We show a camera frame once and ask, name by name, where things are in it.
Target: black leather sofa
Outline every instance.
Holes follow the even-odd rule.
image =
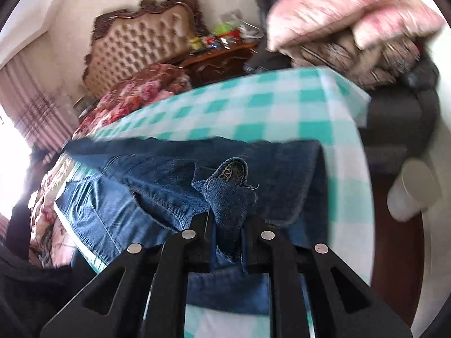
[[[256,0],[260,23],[266,31],[266,17],[277,0]],[[291,59],[266,50],[266,37],[256,54],[244,65],[248,73],[289,68]],[[426,149],[440,113],[435,90],[438,69],[423,54],[414,69],[394,85],[381,86],[368,93],[366,128],[359,129],[370,171],[396,174],[408,157],[418,157]]]

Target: nightstand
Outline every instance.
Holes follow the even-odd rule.
[[[184,60],[179,67],[184,68],[191,78],[193,88],[218,81],[244,76],[244,63],[255,53],[257,39],[238,42],[230,49],[214,48]]]

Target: jeans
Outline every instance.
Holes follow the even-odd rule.
[[[84,138],[64,150],[99,174],[67,182],[57,205],[106,264],[131,243],[164,243],[196,214],[213,211],[214,270],[190,274],[189,304],[268,314],[267,276],[247,275],[241,266],[240,233],[251,213],[297,245],[327,242],[326,172],[317,141]]]

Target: pink cushion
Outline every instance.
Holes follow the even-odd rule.
[[[398,0],[279,0],[267,18],[268,49],[325,37],[381,3]]]
[[[391,5],[368,13],[352,28],[360,49],[400,35],[424,37],[440,30],[445,20],[420,0],[412,6]]]

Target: carved wooden headboard frame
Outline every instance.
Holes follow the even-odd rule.
[[[208,35],[209,31],[202,21],[202,13],[199,9],[198,0],[166,0],[158,4],[156,0],[142,0],[139,3],[140,9],[137,11],[130,11],[128,9],[120,9],[105,13],[96,18],[91,38],[91,53],[85,56],[86,69],[83,73],[83,82],[86,82],[86,77],[89,74],[89,64],[92,61],[93,45],[98,39],[105,38],[109,33],[112,24],[116,19],[134,19],[144,14],[162,14],[166,10],[171,9],[177,5],[188,7],[192,12],[192,21],[190,25],[196,36]]]

